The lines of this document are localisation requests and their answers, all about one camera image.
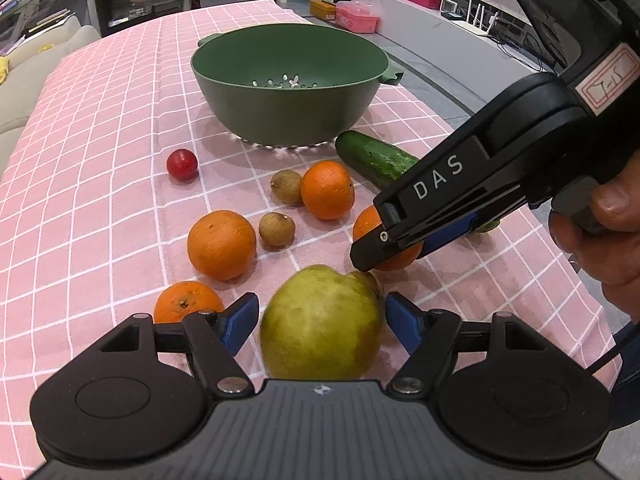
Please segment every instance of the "sofa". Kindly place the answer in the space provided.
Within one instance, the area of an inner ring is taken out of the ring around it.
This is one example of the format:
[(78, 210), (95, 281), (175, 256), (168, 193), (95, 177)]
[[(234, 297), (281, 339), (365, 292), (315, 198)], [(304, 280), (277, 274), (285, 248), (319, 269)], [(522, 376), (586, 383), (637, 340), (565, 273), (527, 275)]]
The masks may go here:
[[(90, 25), (80, 26), (71, 16), (63, 25), (16, 48), (8, 57), (9, 74), (0, 85), (0, 174), (38, 101), (44, 83), (63, 57), (96, 40), (100, 34)], [(44, 46), (54, 46), (39, 52)]]

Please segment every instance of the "human hand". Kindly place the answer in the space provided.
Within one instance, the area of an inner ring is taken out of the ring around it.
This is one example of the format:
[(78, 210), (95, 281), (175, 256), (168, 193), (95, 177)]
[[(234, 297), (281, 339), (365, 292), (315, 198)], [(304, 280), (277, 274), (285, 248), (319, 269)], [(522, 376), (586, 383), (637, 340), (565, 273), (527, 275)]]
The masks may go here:
[(609, 233), (591, 237), (558, 213), (549, 216), (551, 236), (573, 253), (582, 269), (602, 283), (608, 301), (640, 320), (640, 150), (624, 170), (591, 193), (591, 210)]

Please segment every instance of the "colander handle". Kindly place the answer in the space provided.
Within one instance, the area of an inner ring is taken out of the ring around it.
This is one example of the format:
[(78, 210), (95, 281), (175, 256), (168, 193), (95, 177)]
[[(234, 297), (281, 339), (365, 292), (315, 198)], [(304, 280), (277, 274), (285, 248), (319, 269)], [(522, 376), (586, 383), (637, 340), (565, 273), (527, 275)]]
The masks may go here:
[(198, 42), (198, 46), (203, 46), (205, 43), (208, 43), (211, 40), (215, 40), (218, 36), (222, 36), (222, 32), (216, 32), (215, 34), (209, 34), (205, 36)]
[(386, 70), (380, 76), (380, 82), (385, 85), (395, 86), (400, 82), (403, 75), (404, 70), (391, 66), (391, 63), (389, 63), (389, 66), (386, 67)]

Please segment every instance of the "screw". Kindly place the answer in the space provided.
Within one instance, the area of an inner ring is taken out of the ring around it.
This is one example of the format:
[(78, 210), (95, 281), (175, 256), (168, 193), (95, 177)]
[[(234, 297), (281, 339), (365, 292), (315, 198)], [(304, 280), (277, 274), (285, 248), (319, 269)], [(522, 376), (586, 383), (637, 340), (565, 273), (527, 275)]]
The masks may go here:
[(393, 382), (392, 387), (399, 394), (411, 395), (420, 393), (424, 384), (414, 377), (400, 377)]
[(226, 394), (241, 394), (247, 388), (249, 383), (242, 377), (225, 377), (218, 381), (218, 389)]

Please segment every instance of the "kiwi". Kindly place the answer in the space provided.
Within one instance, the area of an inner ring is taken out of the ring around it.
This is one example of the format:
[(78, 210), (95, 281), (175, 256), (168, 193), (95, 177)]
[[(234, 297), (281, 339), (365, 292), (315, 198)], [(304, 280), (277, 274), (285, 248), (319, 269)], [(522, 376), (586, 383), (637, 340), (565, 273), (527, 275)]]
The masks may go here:
[(267, 247), (282, 247), (293, 241), (296, 224), (286, 215), (267, 213), (260, 219), (258, 232)]
[(293, 205), (302, 202), (300, 181), (302, 177), (293, 170), (282, 170), (271, 177), (271, 191), (283, 204)]

